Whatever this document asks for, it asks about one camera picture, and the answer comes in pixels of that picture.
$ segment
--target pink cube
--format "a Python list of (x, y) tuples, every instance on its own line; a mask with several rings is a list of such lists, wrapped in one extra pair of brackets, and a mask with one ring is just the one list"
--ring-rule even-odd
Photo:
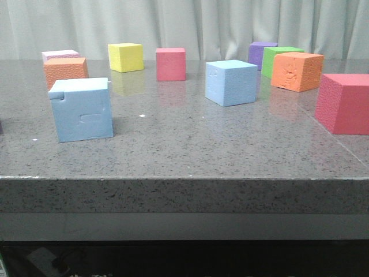
[(156, 49), (156, 79), (158, 81), (186, 80), (186, 50), (184, 48)]
[(369, 134), (369, 74), (323, 74), (315, 117), (333, 134)]
[(74, 50), (58, 50), (42, 52), (43, 62), (53, 58), (79, 58), (80, 53)]

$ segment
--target white curtain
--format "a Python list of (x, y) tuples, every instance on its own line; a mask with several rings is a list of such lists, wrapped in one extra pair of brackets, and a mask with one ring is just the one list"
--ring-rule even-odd
[(107, 59), (107, 44), (133, 42), (145, 59), (184, 47), (187, 59), (246, 61), (253, 41), (369, 59), (369, 0), (0, 0), (0, 59)]

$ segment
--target cube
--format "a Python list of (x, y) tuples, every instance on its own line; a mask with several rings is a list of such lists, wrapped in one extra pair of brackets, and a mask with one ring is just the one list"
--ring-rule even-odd
[(80, 53), (74, 50), (58, 50), (41, 52), (43, 62), (53, 58), (79, 58)]
[(156, 49), (156, 80), (186, 80), (186, 50), (184, 48)]
[(57, 80), (48, 95), (59, 142), (113, 136), (108, 78)]
[(265, 47), (277, 47), (277, 42), (253, 42), (248, 48), (248, 62), (258, 66), (261, 70)]
[(254, 102), (257, 70), (238, 60), (207, 62), (205, 97), (222, 107)]
[(44, 63), (47, 89), (56, 80), (88, 78), (86, 58), (52, 58)]
[(271, 85), (290, 91), (308, 91), (318, 88), (324, 55), (287, 52), (274, 58)]
[(110, 69), (130, 72), (144, 69), (144, 50), (141, 44), (108, 44)]
[(272, 78), (274, 57), (277, 54), (282, 54), (286, 52), (304, 52), (304, 50), (291, 46), (265, 47), (261, 74), (268, 78)]
[(369, 134), (369, 74), (323, 74), (315, 117), (333, 134)]

